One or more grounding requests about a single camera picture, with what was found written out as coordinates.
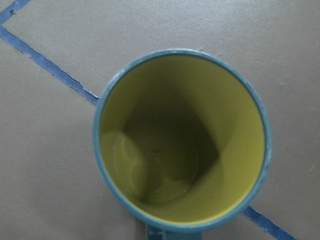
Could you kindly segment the blue-green mug yellow inside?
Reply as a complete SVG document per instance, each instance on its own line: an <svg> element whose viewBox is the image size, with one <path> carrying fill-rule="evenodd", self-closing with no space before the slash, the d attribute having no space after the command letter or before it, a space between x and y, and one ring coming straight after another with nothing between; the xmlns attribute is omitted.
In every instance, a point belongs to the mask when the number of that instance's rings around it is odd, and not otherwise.
<svg viewBox="0 0 320 240"><path fill-rule="evenodd" d="M104 182L148 240L200 240L233 220L259 193L272 155L252 84L186 48L149 53L110 80L92 143Z"/></svg>

